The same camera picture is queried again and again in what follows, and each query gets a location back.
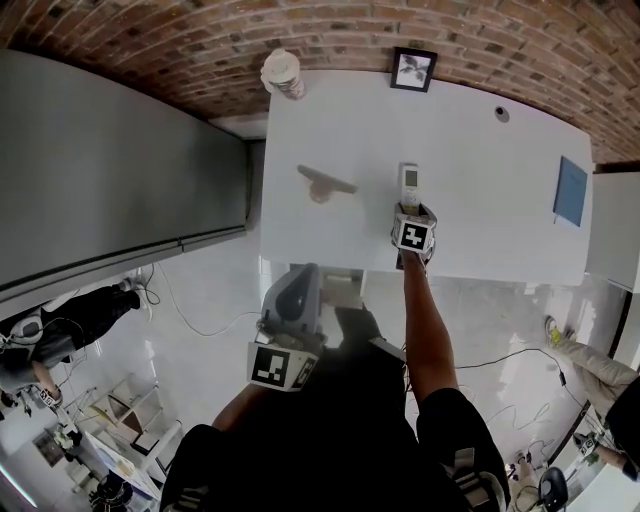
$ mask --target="floor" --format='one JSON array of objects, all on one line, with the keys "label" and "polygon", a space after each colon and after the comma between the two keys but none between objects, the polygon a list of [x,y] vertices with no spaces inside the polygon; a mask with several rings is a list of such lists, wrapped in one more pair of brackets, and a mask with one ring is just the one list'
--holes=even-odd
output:
[{"label": "floor", "polygon": [[[254,205],[247,236],[155,265],[149,285],[162,299],[148,323],[143,312],[130,312],[88,349],[63,392],[68,401],[91,386],[104,389],[127,372],[157,378],[168,414],[185,431],[211,423],[246,383],[247,343],[255,337],[261,299],[276,274],[260,259],[260,229]],[[151,267],[145,268],[149,275]],[[433,278],[438,308],[449,328],[456,363],[471,365],[527,347],[544,347],[544,318],[554,315],[561,327],[572,326],[579,339],[608,350],[624,299],[621,290],[585,276],[580,287],[527,287],[519,283]],[[383,335],[404,341],[402,275],[371,273],[364,301]],[[178,309],[186,320],[181,318]],[[339,342],[335,321],[326,320],[333,344]],[[188,321],[197,334],[186,325]],[[568,389],[585,400],[570,366],[561,361]],[[54,377],[66,378],[66,368]],[[487,421],[505,461],[532,447],[534,462],[553,453],[576,418],[579,406],[562,389],[555,363],[528,352],[477,369],[459,370],[463,393]],[[407,403],[414,424],[416,404]]]}]

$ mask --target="blue notebook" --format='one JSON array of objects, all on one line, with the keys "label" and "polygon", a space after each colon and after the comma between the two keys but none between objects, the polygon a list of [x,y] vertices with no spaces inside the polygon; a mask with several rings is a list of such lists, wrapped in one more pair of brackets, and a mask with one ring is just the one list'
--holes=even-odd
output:
[{"label": "blue notebook", "polygon": [[578,227],[582,222],[587,178],[586,172],[568,158],[562,157],[553,211]]}]

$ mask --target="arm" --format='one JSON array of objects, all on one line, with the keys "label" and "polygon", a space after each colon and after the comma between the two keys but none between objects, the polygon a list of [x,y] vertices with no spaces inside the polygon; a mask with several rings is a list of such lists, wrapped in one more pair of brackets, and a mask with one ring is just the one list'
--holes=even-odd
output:
[{"label": "arm", "polygon": [[268,392],[268,388],[255,384],[247,385],[220,411],[211,426],[221,432],[234,430],[242,423],[242,420],[246,418],[255,405],[264,399]]},{"label": "arm", "polygon": [[458,388],[453,350],[419,257],[401,251],[407,308],[407,366],[418,403],[438,389]]},{"label": "arm", "polygon": [[38,361],[31,361],[31,368],[33,369],[33,374],[36,376],[36,379],[38,379],[40,385],[49,392],[54,400],[58,400],[62,396],[62,393],[60,393],[55,382],[53,382],[49,370],[47,370],[47,368]]},{"label": "arm", "polygon": [[638,471],[626,455],[618,453],[602,445],[599,445],[596,448],[596,453],[604,462],[618,468],[634,482],[638,480]]}]

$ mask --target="sneaker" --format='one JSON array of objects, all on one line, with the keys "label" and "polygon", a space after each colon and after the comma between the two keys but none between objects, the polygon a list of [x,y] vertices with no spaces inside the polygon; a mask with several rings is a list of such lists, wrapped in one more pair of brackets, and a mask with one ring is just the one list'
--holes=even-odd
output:
[{"label": "sneaker", "polygon": [[558,323],[552,316],[548,316],[544,328],[547,333],[547,345],[551,348],[557,347],[562,341],[562,333],[558,329]]},{"label": "sneaker", "polygon": [[593,432],[589,433],[589,435],[587,436],[578,432],[574,432],[573,443],[576,445],[576,448],[580,450],[580,454],[583,457],[588,457],[589,455],[591,455],[599,446]]},{"label": "sneaker", "polygon": [[573,341],[574,343],[577,343],[578,341],[578,334],[573,329],[567,329],[567,331],[564,333],[564,337],[569,341]]},{"label": "sneaker", "polygon": [[131,278],[127,278],[122,283],[120,283],[120,287],[125,291],[134,291],[138,295],[140,299],[140,309],[143,311],[147,311],[147,322],[151,322],[153,318],[153,308],[151,307],[151,303],[147,299],[147,294],[144,289],[144,283],[142,280],[134,280]]}]

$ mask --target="picture frame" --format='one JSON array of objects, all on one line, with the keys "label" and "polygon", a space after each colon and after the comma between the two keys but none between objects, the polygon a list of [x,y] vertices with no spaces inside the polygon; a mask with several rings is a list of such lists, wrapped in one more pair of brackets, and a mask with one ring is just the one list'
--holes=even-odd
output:
[{"label": "picture frame", "polygon": [[396,46],[391,71],[391,87],[406,91],[427,92],[437,60],[437,53]]}]

